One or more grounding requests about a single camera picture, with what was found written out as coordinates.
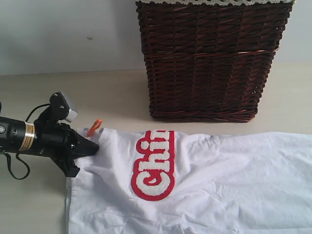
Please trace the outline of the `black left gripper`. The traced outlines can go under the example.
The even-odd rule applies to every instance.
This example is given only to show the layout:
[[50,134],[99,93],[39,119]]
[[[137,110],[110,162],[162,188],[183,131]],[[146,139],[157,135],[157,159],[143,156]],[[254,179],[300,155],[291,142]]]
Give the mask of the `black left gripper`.
[[86,139],[66,123],[60,123],[51,108],[45,109],[34,121],[38,127],[37,144],[41,155],[49,157],[66,177],[76,177],[79,168],[73,158],[93,156],[99,145]]

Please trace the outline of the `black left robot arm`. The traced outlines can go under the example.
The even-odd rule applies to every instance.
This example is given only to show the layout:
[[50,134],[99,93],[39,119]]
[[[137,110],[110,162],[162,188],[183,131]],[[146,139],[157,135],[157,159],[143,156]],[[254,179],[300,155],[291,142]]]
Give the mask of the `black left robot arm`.
[[63,123],[65,115],[55,112],[51,104],[33,122],[7,117],[0,118],[0,153],[6,157],[7,169],[12,173],[11,154],[21,163],[20,155],[50,158],[66,177],[76,177],[80,169],[77,158],[93,156],[99,145]]

